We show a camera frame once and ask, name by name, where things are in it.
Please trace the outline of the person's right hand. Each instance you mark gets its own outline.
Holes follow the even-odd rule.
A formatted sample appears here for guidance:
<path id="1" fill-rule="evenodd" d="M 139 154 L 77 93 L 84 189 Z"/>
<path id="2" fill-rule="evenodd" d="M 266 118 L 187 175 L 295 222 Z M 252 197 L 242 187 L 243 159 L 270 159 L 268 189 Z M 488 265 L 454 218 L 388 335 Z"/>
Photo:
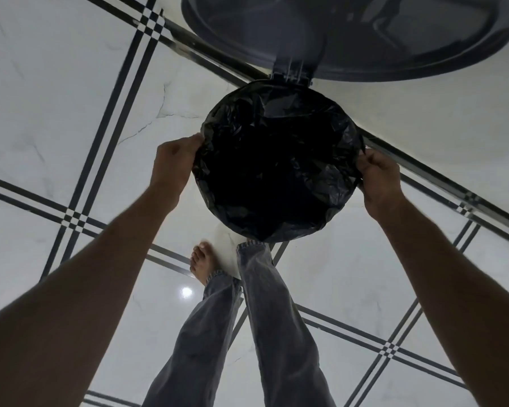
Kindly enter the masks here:
<path id="1" fill-rule="evenodd" d="M 361 180 L 361 191 L 369 215 L 382 224 L 401 212 L 408 200 L 400 184 L 400 168 L 387 155 L 380 153 L 380 173 Z"/>

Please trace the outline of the dark round trash bin lid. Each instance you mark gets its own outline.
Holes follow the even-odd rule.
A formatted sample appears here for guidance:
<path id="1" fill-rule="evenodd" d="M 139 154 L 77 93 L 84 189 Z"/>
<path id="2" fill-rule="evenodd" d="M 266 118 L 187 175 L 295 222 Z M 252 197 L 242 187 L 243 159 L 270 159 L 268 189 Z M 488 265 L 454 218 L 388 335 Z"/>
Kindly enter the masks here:
<path id="1" fill-rule="evenodd" d="M 473 66 L 509 42 L 509 0 L 181 0 L 187 25 L 237 60 L 316 79 L 392 82 Z"/>

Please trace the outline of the person's right forearm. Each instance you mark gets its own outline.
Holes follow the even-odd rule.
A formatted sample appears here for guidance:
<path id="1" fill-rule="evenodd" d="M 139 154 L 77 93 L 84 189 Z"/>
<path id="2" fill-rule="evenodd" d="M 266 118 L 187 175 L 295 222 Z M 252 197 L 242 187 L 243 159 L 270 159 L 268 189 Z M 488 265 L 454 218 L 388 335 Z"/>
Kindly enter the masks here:
<path id="1" fill-rule="evenodd" d="M 403 195 L 372 205 L 448 359 L 480 407 L 509 407 L 509 292 Z"/>

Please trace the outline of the grey jeans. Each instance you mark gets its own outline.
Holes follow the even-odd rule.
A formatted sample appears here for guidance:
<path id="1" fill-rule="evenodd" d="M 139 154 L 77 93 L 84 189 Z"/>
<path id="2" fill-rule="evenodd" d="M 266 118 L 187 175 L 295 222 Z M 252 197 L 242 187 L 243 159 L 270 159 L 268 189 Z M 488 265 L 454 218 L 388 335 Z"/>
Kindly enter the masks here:
<path id="1" fill-rule="evenodd" d="M 236 246 L 240 279 L 219 275 L 183 323 L 142 407 L 213 407 L 243 288 L 265 407 L 336 407 L 318 347 L 265 243 Z"/>

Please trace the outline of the person's left hand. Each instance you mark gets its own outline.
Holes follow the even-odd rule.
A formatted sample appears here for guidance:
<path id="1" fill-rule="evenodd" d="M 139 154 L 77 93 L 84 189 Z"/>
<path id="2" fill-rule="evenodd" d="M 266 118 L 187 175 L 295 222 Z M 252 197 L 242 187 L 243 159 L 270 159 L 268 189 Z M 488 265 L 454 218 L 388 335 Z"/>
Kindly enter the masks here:
<path id="1" fill-rule="evenodd" d="M 183 138 L 159 145 L 152 168 L 149 188 L 156 191 L 168 211 L 177 206 L 194 164 L 179 160 L 179 144 Z"/>

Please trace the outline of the black plastic trash bag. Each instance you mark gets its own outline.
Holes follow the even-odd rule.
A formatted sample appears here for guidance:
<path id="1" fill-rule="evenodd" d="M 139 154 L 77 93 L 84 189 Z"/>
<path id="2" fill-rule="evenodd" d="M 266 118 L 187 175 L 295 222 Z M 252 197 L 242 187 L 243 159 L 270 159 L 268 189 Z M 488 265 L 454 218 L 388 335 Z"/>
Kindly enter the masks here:
<path id="1" fill-rule="evenodd" d="M 233 232 L 264 243 L 323 229 L 361 182 L 363 136 L 334 101 L 298 84 L 258 80 L 209 112 L 193 175 Z"/>

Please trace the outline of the person's left bare foot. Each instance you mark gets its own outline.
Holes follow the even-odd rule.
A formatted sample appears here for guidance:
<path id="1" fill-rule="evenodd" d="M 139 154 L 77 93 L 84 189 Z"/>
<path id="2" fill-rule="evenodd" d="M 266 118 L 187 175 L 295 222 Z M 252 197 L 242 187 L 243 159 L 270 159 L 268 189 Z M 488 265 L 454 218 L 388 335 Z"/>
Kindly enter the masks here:
<path id="1" fill-rule="evenodd" d="M 216 276 L 226 274 L 214 252 L 213 246 L 206 240 L 193 247 L 190 257 L 191 274 L 206 287 Z"/>

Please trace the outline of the person's left forearm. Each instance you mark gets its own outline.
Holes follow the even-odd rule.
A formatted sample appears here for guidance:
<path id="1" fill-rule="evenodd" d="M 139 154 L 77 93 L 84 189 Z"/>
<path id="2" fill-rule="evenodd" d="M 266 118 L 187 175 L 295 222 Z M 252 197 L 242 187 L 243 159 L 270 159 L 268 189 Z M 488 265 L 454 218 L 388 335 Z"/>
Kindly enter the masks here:
<path id="1" fill-rule="evenodd" d="M 74 257 L 0 310 L 0 407 L 79 407 L 182 190 L 151 184 Z"/>

